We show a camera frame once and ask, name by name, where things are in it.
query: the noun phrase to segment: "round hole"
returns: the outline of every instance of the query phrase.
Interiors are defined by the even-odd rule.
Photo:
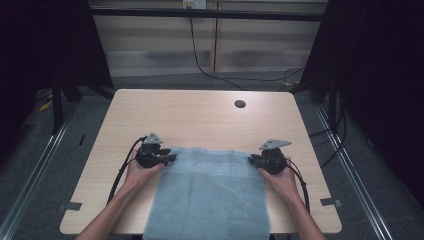
[[[244,108],[246,107],[246,102],[244,102],[243,100],[237,100],[234,105],[236,105],[236,107],[238,108]]]

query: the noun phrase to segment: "black tape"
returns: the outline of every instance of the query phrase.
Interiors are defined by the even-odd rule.
[[[68,203],[60,203],[56,211],[59,212],[66,212],[66,210],[73,210],[73,211],[79,211],[81,208],[82,203],[74,203],[74,202],[68,202]]]
[[[336,208],[343,206],[342,202],[338,199],[334,200],[332,198],[320,199],[322,206],[334,205]]]

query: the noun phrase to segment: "wrist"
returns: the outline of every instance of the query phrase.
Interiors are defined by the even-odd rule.
[[[123,195],[132,198],[134,194],[138,191],[139,187],[137,184],[131,184],[129,182],[125,182],[122,187],[119,189],[118,193],[121,192]]]
[[[283,199],[290,209],[299,205],[304,206],[304,203],[297,192],[286,194],[283,196]]]

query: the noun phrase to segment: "metal bracket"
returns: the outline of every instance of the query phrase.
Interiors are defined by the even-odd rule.
[[[269,139],[264,144],[262,144],[262,146],[259,148],[259,150],[272,150],[272,149],[287,146],[287,145],[290,145],[290,144],[291,144],[291,142],[289,142],[289,141]]]
[[[150,133],[149,136],[143,141],[143,144],[160,144],[163,143],[162,139],[158,137],[155,133]]]

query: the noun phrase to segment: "blue towel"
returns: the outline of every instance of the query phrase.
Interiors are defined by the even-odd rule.
[[[248,153],[172,148],[143,239],[268,240],[264,182]]]

